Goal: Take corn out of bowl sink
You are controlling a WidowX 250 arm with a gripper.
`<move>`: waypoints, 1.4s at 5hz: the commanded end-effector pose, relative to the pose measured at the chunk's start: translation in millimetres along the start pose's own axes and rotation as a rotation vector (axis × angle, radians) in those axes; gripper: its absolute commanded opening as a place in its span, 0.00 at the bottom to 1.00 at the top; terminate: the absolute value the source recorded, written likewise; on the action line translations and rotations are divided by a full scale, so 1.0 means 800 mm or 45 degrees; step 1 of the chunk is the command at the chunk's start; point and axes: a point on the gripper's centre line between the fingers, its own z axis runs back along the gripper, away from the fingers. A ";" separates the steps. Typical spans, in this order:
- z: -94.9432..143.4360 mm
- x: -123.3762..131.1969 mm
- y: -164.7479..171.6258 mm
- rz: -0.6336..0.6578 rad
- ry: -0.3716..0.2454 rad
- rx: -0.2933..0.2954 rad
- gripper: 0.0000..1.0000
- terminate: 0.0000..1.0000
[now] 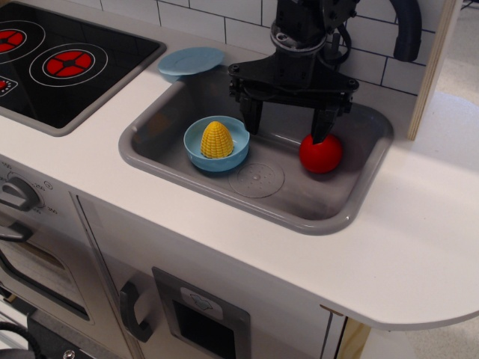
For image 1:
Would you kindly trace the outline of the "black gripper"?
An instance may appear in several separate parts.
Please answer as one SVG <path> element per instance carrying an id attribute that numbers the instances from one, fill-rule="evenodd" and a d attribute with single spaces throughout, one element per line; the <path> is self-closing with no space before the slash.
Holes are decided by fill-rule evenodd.
<path id="1" fill-rule="evenodd" d="M 324 142 L 336 117 L 348 113 L 357 80 L 339 72 L 348 59 L 352 41 L 348 34 L 333 34 L 305 45 L 286 34 L 272 34 L 275 52 L 269 57 L 232 64 L 229 94 L 238 103 L 245 129 L 259 131 L 263 103 L 273 102 L 313 108 L 313 144 Z"/>

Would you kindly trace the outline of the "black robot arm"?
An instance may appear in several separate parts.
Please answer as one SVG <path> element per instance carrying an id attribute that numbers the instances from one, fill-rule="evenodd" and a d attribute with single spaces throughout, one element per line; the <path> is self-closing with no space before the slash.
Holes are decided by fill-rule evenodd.
<path id="1" fill-rule="evenodd" d="M 325 59 L 321 51 L 334 31 L 350 42 L 344 23 L 354 14 L 353 1 L 279 1 L 270 38 L 275 53 L 232 64 L 230 95 L 239 103 L 248 132 L 257 134 L 263 103 L 311 108 L 311 137 L 323 142 L 337 117 L 350 112 L 358 82 L 335 66 L 345 57 Z"/>

